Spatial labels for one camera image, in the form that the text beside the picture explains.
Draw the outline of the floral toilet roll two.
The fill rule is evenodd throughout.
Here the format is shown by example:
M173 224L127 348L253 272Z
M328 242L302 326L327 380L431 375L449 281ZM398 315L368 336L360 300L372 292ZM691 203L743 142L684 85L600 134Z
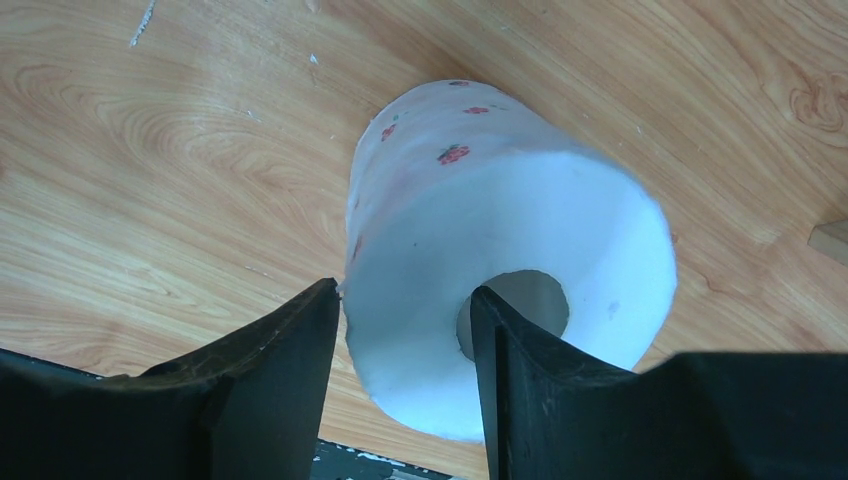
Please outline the floral toilet roll two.
M448 440L483 438L466 355L477 287L628 370L677 286L670 227L638 179L473 81L417 86L372 118L346 230L339 290L360 382L393 420Z

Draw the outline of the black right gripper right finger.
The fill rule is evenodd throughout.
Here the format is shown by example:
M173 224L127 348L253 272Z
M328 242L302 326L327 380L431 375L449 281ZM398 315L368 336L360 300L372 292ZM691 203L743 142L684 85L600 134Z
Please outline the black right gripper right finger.
M843 353L684 352L642 374L471 297L493 479L843 479Z

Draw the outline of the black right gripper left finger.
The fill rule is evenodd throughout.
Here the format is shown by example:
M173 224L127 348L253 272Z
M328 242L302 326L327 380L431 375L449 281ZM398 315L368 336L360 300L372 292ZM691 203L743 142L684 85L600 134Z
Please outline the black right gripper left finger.
M137 376L1 353L5 479L306 479L340 316L337 283Z

